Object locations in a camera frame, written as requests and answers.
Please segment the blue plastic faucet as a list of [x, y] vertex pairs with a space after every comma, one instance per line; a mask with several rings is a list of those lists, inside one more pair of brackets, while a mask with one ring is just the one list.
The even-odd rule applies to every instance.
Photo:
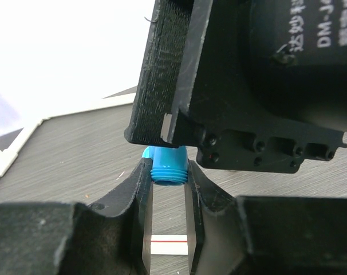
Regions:
[[148, 146], [142, 154], [153, 161], [151, 179], [161, 186], [180, 186], [188, 181], [188, 153], [186, 146], [178, 148]]

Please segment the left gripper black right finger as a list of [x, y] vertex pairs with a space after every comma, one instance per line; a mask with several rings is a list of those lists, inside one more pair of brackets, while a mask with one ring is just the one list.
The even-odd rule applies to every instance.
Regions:
[[184, 192], [191, 274], [347, 274], [347, 199], [234, 197], [195, 162]]

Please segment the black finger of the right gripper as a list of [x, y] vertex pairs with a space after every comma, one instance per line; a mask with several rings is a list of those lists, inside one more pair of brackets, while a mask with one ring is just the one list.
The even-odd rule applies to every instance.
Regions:
[[171, 113], [193, 1], [156, 1], [131, 119], [124, 131], [132, 144], [166, 146], [164, 115]]

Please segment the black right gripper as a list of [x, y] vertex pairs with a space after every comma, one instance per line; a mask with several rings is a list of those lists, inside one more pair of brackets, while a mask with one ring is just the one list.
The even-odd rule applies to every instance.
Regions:
[[347, 1], [189, 1], [173, 143], [205, 168], [295, 173], [347, 132]]

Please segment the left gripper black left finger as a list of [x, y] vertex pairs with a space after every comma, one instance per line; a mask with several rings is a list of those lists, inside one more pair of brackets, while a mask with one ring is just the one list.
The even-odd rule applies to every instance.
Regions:
[[151, 167], [90, 205], [0, 203], [0, 274], [148, 274]]

